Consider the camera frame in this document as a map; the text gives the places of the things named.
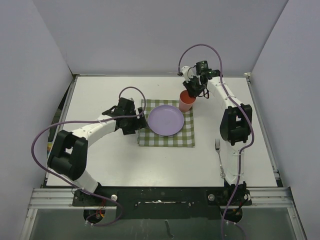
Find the orange plastic cup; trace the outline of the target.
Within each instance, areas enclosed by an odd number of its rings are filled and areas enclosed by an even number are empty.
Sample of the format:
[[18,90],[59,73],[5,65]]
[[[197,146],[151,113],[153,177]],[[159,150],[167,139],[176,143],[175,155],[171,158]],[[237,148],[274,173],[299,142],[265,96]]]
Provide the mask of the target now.
[[182,91],[179,95],[179,110],[183,113],[189,111],[195,101],[196,98],[189,96],[187,90]]

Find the purple plastic plate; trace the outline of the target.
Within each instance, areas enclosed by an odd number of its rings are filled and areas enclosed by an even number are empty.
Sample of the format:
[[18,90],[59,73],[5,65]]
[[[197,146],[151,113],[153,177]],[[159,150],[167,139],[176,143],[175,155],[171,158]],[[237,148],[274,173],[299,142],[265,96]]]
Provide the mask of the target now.
[[184,126],[184,115],[172,105],[160,105],[155,107],[148,115],[149,128],[160,136],[172,136],[177,134]]

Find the silver metal fork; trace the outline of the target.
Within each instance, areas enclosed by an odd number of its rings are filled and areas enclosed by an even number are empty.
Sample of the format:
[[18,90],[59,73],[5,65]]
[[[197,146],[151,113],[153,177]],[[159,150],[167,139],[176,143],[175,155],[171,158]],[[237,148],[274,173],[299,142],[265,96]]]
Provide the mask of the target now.
[[226,175],[225,175],[225,171],[224,171],[223,163],[222,163],[222,159],[221,159],[221,144],[220,144],[219,138],[215,139],[214,147],[215,147],[215,151],[217,152],[218,159],[219,159],[220,177],[222,179],[225,179]]

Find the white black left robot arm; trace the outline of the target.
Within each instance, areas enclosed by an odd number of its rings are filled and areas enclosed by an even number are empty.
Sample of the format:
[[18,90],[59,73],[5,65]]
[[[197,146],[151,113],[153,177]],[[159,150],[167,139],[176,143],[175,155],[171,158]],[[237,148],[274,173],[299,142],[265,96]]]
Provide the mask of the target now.
[[61,130],[51,149],[48,167],[85,190],[83,198],[88,204],[99,204],[102,199],[102,193],[97,189],[99,183],[86,170],[88,148],[119,129],[123,135],[132,135],[147,128],[145,108],[136,108],[132,98],[121,97],[117,105],[101,113],[96,123],[73,131]]

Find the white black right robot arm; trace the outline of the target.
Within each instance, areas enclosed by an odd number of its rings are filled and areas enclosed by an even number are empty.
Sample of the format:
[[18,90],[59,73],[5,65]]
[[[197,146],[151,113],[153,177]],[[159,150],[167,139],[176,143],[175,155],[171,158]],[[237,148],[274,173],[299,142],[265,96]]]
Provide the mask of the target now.
[[208,67],[206,60],[197,62],[195,66],[183,66],[180,70],[184,77],[183,86],[193,98],[214,97],[222,110],[219,126],[221,138],[226,142],[227,160],[223,166],[224,179],[231,186],[241,185],[244,177],[244,147],[252,133],[253,109],[243,104],[224,82],[219,70]]

